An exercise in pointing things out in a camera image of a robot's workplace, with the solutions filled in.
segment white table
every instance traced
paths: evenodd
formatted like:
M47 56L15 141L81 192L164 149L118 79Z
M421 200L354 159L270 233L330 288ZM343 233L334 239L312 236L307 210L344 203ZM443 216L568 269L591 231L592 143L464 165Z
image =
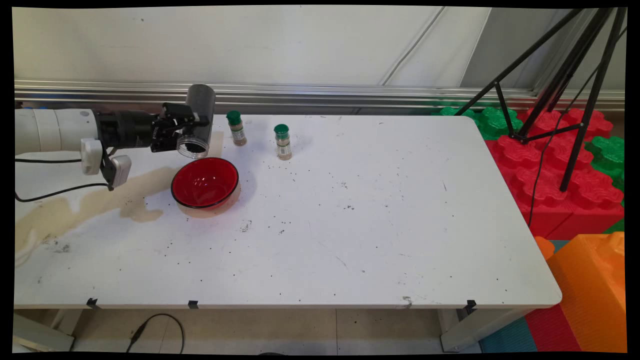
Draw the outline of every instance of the white table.
M133 166L113 192L16 202L17 252L28 257L15 269L14 308L87 308L91 298L101 308L192 300L199 308L459 309L475 300L483 311L445 329L452 350L561 300L471 119L243 120L248 143L237 147L225 117L214 118L209 155L240 175L233 204L216 213L178 206L169 187L189 159L148 149L118 152ZM289 161L275 154L279 123L291 129ZM21 197L104 181L82 176L78 164L20 163L15 177Z

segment power cord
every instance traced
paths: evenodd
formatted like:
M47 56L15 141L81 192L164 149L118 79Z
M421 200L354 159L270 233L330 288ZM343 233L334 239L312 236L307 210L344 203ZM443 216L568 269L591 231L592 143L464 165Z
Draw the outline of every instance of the power cord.
M620 35L618 35L618 39L616 40L616 42L618 42L620 40L620 38L622 37L622 35L625 34L626 31L627 31L627 27L625 26L625 28L622 29L622 31L620 31ZM596 72L598 72L599 68L600 68L600 64L598 64L598 66L596 66L596 68L593 69L593 72L591 73L591 75L589 75L589 77L587 78L587 81L584 82L584 84L580 88L580 91L578 91L578 93L575 94L575 97L573 98L573 100L571 100L571 102L564 109L562 114L560 114L560 117L558 118L558 121L556 122L556 126L555 126L554 130L551 132L551 135L549 136L549 140L545 144L545 147L542 148L542 152L540 153L540 165L538 166L538 175L536 175L536 180L535 180L535 182L533 182L533 192L531 194L531 209L529 210L529 223L527 224L528 227L531 227L531 220L533 219L533 204L534 204L534 201L536 200L536 187L538 185L538 179L540 178L540 172L542 171L542 160L543 160L543 158L545 156L545 150L547 150L547 147L551 143L551 139L554 138L554 135L556 134L556 131L558 130L558 126L560 125L560 120L562 120L562 117L564 116L564 114L569 112L569 109L573 106L575 101L578 99L578 96L580 96L580 94L582 93L584 88L587 87L587 84L589 83L589 81L591 81L591 78L596 74Z
M16 163L36 163L36 164L64 164L64 163L79 163L80 161L82 161L81 159L72 159L72 160L31 160L31 159L15 159ZM64 190L60 190L58 192L54 192L54 193L48 193L47 195L43 195L43 196L38 196L38 197L32 197L31 199L22 199L18 196L18 193L14 190L13 193L15 194L15 199L18 200L19 202L31 202L31 201L36 201L36 200L41 200L41 199L46 199L48 197L52 197L61 193L65 193L65 192L70 192L72 190L78 190L78 189L82 189L82 188L88 188L91 186L109 186L109 184L107 183L93 183L93 184L86 184L86 185L80 185L80 186L75 186L73 188L68 188L68 189L64 189Z
M170 318L174 319L175 322L178 323L178 326L180 326L180 333L182 333L182 346L180 347L179 354L182 353L182 351L184 350L184 328L182 327L182 323L180 323L180 320L176 319L173 315L169 315L169 314L165 314L165 313L155 314L155 315L152 315L150 318L146 319L145 322L143 322L142 325L140 325L140 327L138 327L138 330L136 330L136 332L131 337L131 342L129 343L129 347L127 347L127 351L126 352L129 352L131 350L131 347L133 346L133 344L135 344L136 341L138 339L140 339L140 336L142 335L142 332L147 327L147 323L149 323L149 320L155 318L156 316L161 316L161 315L169 316Z

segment tripod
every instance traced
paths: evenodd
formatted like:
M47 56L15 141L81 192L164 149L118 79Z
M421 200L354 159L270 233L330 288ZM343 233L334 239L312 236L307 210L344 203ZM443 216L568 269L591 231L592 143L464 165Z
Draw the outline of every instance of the tripod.
M622 35L620 33L620 29L622 27L622 22L624 21L625 14L627 12L627 8L617 8L616 16L614 18L613 25L611 27L611 32L609 33L609 38L607 39L607 45L605 46L604 52L602 54L602 59L600 60L600 64L596 68L595 80L593 81L593 86L591 87L591 91L589 93L589 99L587 100L587 105L584 108L584 115L582 116L582 121L576 125L570 125L567 127L563 127L556 129L553 131L549 131L547 133L543 133L536 136L527 137L527 132L533 125L534 121L538 118L540 113L546 107L546 111L551 112L556 106L558 100L562 96L564 90L566 89L569 81L575 74L575 71L578 69L578 66L584 59L585 55L589 51L591 44L598 36L600 30L604 26L607 18L610 16L613 8L599 8L594 16L589 21L589 24L585 27L581 36L576 41L573 49L569 52L566 59L558 69L555 76L552 78L549 85L542 91L536 104L534 105L531 114L527 118L527 120L523 123L518 133L513 131L513 125L511 124L511 119L509 118L509 113L507 111L507 104L504 101L504 96L502 94L502 88L500 87L500 81L504 79L510 72L512 72L518 65L520 65L526 58L528 58L535 50L537 50L540 46L542 46L548 39L555 35L564 25L570 22L576 15L578 15L583 9L573 9L570 11L564 18L562 18L553 28L551 28L548 32L546 32L538 41L536 41L530 48L528 48L520 57L518 57L511 65L509 65L506 69L504 69L498 76L495 77L488 85L486 85L480 92L474 96L469 102L464 105L462 108L458 110L455 115L462 115L465 111L467 111L471 106L473 106L482 96L489 92L492 88L495 87L495 91L498 94L498 100L500 101L500 107L502 108L502 112L504 114L504 119L507 123L507 128L509 130L509 137L515 140L519 140L522 144L526 144L531 140L537 140L540 138L544 138L547 136L553 136L559 133L565 133L571 130L578 130L577 136L575 137L575 141L573 143L573 148L571 151L571 155L569 156L569 162L567 163L566 169L564 171L564 176L562 179L562 183L560 184L560 191L565 192L569 181L571 180L571 175L573 173L573 169L575 167L575 162L577 161L578 154L580 152L580 148L582 147L582 142L584 141L584 136L587 132L587 128L589 127L589 121L591 120L591 114L593 113L593 109L595 107L596 100L598 99L598 94L600 93L600 89L602 87L602 82L604 80L604 76L607 73L607 67L609 67L609 62L611 60L611 56L613 55L613 50L616 46L616 42Z

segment green jar lid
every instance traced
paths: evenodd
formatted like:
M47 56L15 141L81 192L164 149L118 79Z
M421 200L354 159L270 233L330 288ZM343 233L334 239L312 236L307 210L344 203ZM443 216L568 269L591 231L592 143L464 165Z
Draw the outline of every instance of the green jar lid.
M276 137L278 139L286 139L287 136L289 136L289 126L286 126L285 124L276 125L276 127L273 128L273 131L276 132Z
M240 124L242 122L242 119L240 119L240 111L233 110L228 112L227 120L229 120L229 125L231 126Z

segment wall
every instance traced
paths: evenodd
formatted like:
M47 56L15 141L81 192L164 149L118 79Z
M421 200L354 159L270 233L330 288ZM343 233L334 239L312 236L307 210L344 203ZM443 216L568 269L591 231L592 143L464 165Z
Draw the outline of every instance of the wall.
M567 13L567 9L492 8L462 86L482 88L487 85ZM570 25L531 54L500 85L532 89L541 69L562 44Z
M600 63L600 60L602 59L602 53L604 52L604 47L607 44L607 39L609 38L609 33L611 32L611 26L613 25L613 19L615 18L615 16L616 11L614 10L613 12L611 12L611 15L607 19L607 22L602 27L602 30L600 30L600 33L596 37L596 40L591 45L589 52L582 60L580 67L573 75L573 79L569 82L568 88L579 89ZM626 26L627 16L625 15L625 21L622 23L622 29L624 29ZM607 74L605 75L604 81L602 82L602 88L624 90L626 67L627 34L625 33L620 38L620 40L616 44L615 50L613 51L611 62L609 63L609 67L607 68ZM593 80L589 82L589 85L586 88L590 89L591 84L593 84Z
M595 10L583 10L504 78L500 83L502 87L529 90L543 87L545 82L538 80L548 79L555 74ZM461 85L464 87L487 85L568 12L568 9L492 8ZM569 89L579 89L600 62L614 15L615 11L611 13L574 74L568 85ZM618 42L611 58L611 64L602 84L603 90L624 90L626 53L627 36L625 35Z
M14 78L377 85L438 9L13 8ZM388 84L458 86L488 14L447 7Z

